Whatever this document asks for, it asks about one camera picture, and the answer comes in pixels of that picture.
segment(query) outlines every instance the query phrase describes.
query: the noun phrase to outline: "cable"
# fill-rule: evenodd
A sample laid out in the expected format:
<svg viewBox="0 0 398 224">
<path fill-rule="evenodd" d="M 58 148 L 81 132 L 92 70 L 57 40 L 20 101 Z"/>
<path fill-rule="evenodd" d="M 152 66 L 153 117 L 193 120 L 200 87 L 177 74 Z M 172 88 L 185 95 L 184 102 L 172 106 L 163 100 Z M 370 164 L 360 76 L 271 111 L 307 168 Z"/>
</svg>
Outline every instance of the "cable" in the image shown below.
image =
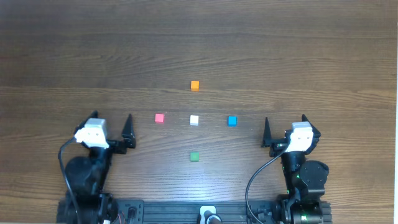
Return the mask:
<svg viewBox="0 0 398 224">
<path fill-rule="evenodd" d="M 61 146 L 60 152 L 58 153 L 58 160 L 60 161 L 61 172 L 62 172 L 63 178 L 65 179 L 65 183 L 67 184 L 70 198 L 72 200 L 73 206 L 75 206 L 77 223 L 81 224 L 81 217 L 80 217 L 81 213 L 80 213 L 79 205 L 77 204 L 76 197 L 72 192 L 72 188 L 70 187 L 67 173 L 65 172 L 65 167 L 63 166 L 63 162 L 62 162 L 62 153 L 64 152 L 65 148 L 73 141 L 75 141 L 75 138 L 69 139 L 63 146 Z"/>
<path fill-rule="evenodd" d="M 262 167 L 260 167 L 260 169 L 258 169 L 253 176 L 251 176 L 248 186 L 246 187 L 246 193 L 244 194 L 244 199 L 246 200 L 246 207 L 248 208 L 251 216 L 254 217 L 254 219 L 256 219 L 256 221 L 260 224 L 263 224 L 263 222 L 261 222 L 253 213 L 253 211 L 251 210 L 250 206 L 249 206 L 249 188 L 251 185 L 251 182 L 253 182 L 254 178 L 256 178 L 256 176 L 258 175 L 258 173 L 260 173 L 264 168 L 266 168 L 269 164 L 273 163 L 275 160 L 277 160 L 285 151 L 286 149 L 284 149 L 280 154 L 278 154 L 277 156 L 275 156 L 274 158 L 272 158 L 270 161 L 268 161 L 266 164 L 262 165 Z"/>
</svg>

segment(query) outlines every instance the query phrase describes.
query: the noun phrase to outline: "colored block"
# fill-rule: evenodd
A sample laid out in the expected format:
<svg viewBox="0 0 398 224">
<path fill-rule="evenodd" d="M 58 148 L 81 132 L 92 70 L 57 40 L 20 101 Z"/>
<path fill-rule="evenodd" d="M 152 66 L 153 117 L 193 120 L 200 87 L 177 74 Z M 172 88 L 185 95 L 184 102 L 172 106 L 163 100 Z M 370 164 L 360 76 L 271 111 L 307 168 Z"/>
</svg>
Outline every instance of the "colored block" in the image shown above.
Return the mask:
<svg viewBox="0 0 398 224">
<path fill-rule="evenodd" d="M 164 124 L 164 114 L 155 114 L 155 123 Z"/>
<path fill-rule="evenodd" d="M 190 123 L 191 123 L 191 125 L 198 126 L 199 125 L 199 116 L 191 115 Z"/>
<path fill-rule="evenodd" d="M 199 81 L 191 81 L 191 91 L 199 91 Z"/>
<path fill-rule="evenodd" d="M 199 161 L 199 152 L 191 152 L 191 162 Z"/>
<path fill-rule="evenodd" d="M 236 116 L 228 117 L 228 126 L 229 127 L 236 127 L 237 123 L 238 123 L 238 119 Z"/>
</svg>

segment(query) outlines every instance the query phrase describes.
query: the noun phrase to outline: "wooden tabletop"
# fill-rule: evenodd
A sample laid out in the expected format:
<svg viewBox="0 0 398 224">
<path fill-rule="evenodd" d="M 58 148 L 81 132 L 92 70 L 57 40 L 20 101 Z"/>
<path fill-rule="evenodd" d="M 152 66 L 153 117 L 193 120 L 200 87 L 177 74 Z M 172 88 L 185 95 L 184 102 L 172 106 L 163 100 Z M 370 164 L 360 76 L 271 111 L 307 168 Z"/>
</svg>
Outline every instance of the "wooden tabletop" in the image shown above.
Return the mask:
<svg viewBox="0 0 398 224">
<path fill-rule="evenodd" d="M 269 160 L 266 116 L 280 138 L 305 113 L 333 221 L 392 223 L 396 22 L 389 0 L 0 0 L 0 221 L 55 221 L 58 149 L 98 110 L 111 138 L 134 118 L 137 148 L 106 183 L 115 197 L 243 201 Z M 65 159 L 86 154 L 76 144 Z M 249 198 L 284 192 L 278 161 Z"/>
</svg>

